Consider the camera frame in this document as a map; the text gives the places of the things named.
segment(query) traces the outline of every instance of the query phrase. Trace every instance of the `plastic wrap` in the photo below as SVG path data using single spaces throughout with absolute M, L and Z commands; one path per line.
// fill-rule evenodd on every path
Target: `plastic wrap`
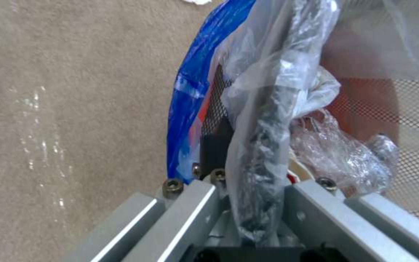
M 221 102 L 227 110 L 228 119 L 232 127 L 236 128 L 236 120 L 245 106 L 250 90 L 239 89 L 240 85 L 232 85 L 223 91 Z M 306 93 L 306 100 L 297 103 L 294 117 L 298 118 L 309 112 L 321 109 L 334 100 L 339 94 L 340 83 L 322 66 L 318 67 L 316 77 L 311 88 Z
M 229 103 L 245 100 L 228 148 L 228 193 L 243 241 L 256 246 L 278 244 L 275 232 L 289 183 L 289 123 L 306 104 L 321 48 L 339 15 L 334 0 L 282 1 L 279 8 L 266 28 L 276 40 L 262 47 L 228 96 Z M 247 22 L 257 19 L 251 15 Z
M 384 134 L 377 134 L 366 141 L 365 145 L 391 170 L 392 174 L 397 173 L 399 148 L 391 139 Z
M 370 140 L 370 149 L 343 133 L 327 110 L 319 112 L 292 124 L 291 147 L 297 159 L 315 177 L 334 180 L 347 197 L 385 191 L 393 177 L 397 146 L 381 135 Z

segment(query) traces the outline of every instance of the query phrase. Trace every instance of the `gray metal bar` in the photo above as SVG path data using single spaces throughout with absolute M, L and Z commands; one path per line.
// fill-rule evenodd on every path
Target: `gray metal bar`
M 307 247 L 326 243 L 351 261 L 418 261 L 312 180 L 286 187 L 283 219 Z
M 217 189 L 193 181 L 123 261 L 179 261 L 189 245 L 204 243 L 221 211 Z
M 379 194 L 345 202 L 351 209 L 419 258 L 419 219 Z
M 163 213 L 163 202 L 135 193 L 98 225 L 64 261 L 120 261 Z

